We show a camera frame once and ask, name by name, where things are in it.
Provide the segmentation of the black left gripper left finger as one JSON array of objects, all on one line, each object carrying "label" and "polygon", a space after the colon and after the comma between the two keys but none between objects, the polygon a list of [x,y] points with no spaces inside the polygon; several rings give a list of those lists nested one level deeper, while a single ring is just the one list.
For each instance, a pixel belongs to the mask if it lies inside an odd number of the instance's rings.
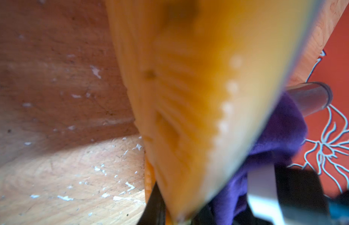
[{"label": "black left gripper left finger", "polygon": [[155,183],[150,198],[146,204],[144,212],[137,222],[137,225],[165,225],[166,224],[166,205]]}]

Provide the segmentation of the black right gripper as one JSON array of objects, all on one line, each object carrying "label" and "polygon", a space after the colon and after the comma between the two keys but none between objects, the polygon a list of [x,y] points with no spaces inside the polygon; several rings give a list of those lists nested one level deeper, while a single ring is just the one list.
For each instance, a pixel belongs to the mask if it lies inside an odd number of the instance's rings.
[{"label": "black right gripper", "polygon": [[235,225],[349,224],[349,191],[326,197],[313,171],[269,165],[248,172],[247,180],[248,206]]}]

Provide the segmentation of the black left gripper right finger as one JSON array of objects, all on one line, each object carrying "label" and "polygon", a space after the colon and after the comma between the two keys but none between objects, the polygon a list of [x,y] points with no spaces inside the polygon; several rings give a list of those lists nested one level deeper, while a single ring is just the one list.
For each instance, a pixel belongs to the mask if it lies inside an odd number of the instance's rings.
[{"label": "black left gripper right finger", "polygon": [[208,204],[193,218],[191,225],[217,225]]}]

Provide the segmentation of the purple cloth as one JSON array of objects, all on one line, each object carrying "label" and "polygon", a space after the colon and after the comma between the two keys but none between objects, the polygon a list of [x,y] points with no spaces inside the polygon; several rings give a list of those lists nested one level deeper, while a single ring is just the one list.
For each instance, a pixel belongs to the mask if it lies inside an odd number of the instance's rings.
[{"label": "purple cloth", "polygon": [[307,125],[301,112],[284,92],[247,159],[210,202],[216,224],[231,225],[234,217],[246,209],[247,173],[268,164],[289,164],[306,134]]}]

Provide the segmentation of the dark teal rubber boot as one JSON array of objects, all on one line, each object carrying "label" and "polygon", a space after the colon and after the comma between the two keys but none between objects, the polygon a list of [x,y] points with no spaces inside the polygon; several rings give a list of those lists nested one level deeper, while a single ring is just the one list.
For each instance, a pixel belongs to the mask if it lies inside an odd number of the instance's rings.
[{"label": "dark teal rubber boot", "polygon": [[166,224],[189,224],[247,159],[323,1],[106,1]]}]

